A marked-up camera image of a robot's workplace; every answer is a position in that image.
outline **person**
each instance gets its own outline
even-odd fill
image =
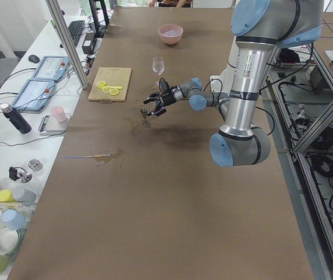
[[[151,0],[148,6],[154,7],[156,2],[157,0]],[[190,8],[191,0],[162,0],[159,7]]]

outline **computer monitor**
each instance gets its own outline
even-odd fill
[[[100,2],[100,6],[101,6],[101,11],[103,12],[104,15],[104,21],[106,23],[105,26],[101,25],[99,22],[99,18],[97,17],[97,11],[100,10],[100,8],[98,8],[96,6],[96,2]],[[109,25],[109,17],[108,17],[108,13],[107,13],[107,7],[106,4],[104,2],[104,0],[89,0],[90,3],[90,8],[91,8],[91,13],[92,13],[92,18],[94,20],[94,27],[95,27],[95,37],[96,38],[103,38],[104,33],[107,29],[107,26]]]

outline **pink bowl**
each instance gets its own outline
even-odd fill
[[[183,28],[176,24],[164,24],[159,27],[159,36],[162,42],[168,45],[176,44],[183,35]]]

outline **keyboard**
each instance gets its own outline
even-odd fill
[[[75,20],[68,26],[69,33],[73,39],[74,45],[77,46],[80,36],[82,35],[83,28],[85,28],[84,20]]]

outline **brown shirt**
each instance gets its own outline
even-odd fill
[[[177,6],[179,0],[163,0],[162,3]],[[191,4],[191,0],[185,0],[184,4]]]

